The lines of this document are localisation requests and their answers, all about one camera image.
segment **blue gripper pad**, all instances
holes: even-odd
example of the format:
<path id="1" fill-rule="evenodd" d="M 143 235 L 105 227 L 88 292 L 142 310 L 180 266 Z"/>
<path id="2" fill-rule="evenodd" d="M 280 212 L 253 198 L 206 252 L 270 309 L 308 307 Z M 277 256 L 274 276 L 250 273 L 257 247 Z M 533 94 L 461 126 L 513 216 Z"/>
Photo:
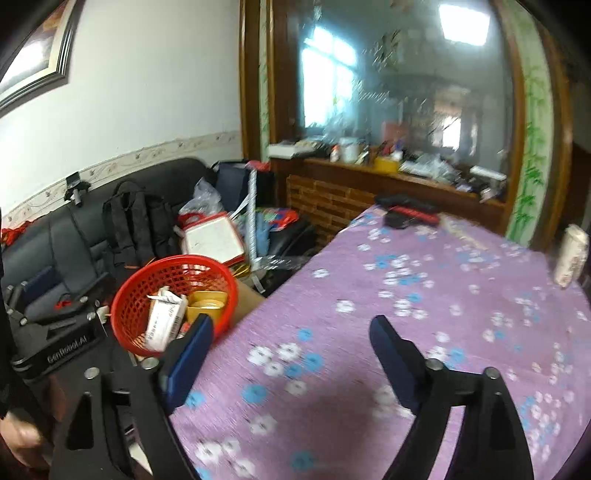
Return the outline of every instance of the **blue gripper pad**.
<path id="1" fill-rule="evenodd" d="M 384 315 L 369 325 L 369 340 L 400 404 L 418 414 L 426 399 L 425 359 L 414 343 L 400 338 Z"/>
<path id="2" fill-rule="evenodd" d="M 172 341 L 162 357 L 158 383 L 163 407 L 170 415 L 187 400 L 213 342 L 213 322 L 200 314 L 185 337 Z"/>

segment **purple tablecloth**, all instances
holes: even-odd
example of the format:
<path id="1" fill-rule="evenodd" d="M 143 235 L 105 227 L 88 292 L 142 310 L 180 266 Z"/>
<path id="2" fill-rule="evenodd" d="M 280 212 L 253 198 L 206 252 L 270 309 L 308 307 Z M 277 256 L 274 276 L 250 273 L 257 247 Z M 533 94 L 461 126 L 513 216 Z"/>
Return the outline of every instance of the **purple tablecloth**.
<path id="1" fill-rule="evenodd" d="M 381 479 L 413 421 L 374 355 L 386 315 L 425 356 L 503 374 L 537 479 L 581 437 L 591 318 L 578 285 L 560 290 L 542 254 L 467 222 L 393 231 L 370 209 L 210 352 L 173 425 L 203 480 Z M 432 479 L 461 422 L 452 411 Z"/>

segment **black backpack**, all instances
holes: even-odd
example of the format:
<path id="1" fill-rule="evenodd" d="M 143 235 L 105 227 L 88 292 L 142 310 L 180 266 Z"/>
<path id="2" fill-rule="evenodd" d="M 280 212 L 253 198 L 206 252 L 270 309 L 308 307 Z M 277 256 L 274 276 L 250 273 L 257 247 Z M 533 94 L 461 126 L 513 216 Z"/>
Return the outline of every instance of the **black backpack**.
<path id="1" fill-rule="evenodd" d="M 103 204 L 103 224 L 105 268 L 118 286 L 152 260 L 180 253 L 170 205 L 132 181 L 119 183 Z"/>

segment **red cloth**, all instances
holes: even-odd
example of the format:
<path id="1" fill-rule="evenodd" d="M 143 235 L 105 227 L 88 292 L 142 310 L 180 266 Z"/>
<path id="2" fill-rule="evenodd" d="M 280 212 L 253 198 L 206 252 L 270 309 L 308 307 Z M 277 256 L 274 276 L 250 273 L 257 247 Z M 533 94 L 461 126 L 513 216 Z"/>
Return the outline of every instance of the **red cloth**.
<path id="1" fill-rule="evenodd" d="M 251 160 L 246 165 L 257 169 L 258 171 L 271 171 L 271 164 L 270 163 L 263 163 L 260 160 Z"/>
<path id="2" fill-rule="evenodd" d="M 20 237 L 22 233 L 27 229 L 27 227 L 31 224 L 32 222 L 27 220 L 21 226 L 18 226 L 16 228 L 3 228 L 2 232 L 0 232 L 0 238 L 2 239 L 2 243 L 6 244 L 7 247 L 12 245 L 15 242 L 15 240 L 18 237 Z"/>

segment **white container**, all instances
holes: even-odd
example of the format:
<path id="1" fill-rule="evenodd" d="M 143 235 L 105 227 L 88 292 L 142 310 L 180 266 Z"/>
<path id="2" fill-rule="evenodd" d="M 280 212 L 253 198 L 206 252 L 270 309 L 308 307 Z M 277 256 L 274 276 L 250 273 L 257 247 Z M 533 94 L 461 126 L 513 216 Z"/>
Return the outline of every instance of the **white container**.
<path id="1" fill-rule="evenodd" d="M 558 263 L 554 270 L 554 281 L 566 288 L 583 271 L 589 254 L 589 236 L 577 225 L 569 225 L 564 231 Z"/>
<path id="2" fill-rule="evenodd" d="M 359 159 L 361 146 L 353 137 L 343 137 L 339 140 L 340 159 L 345 163 L 355 163 Z"/>

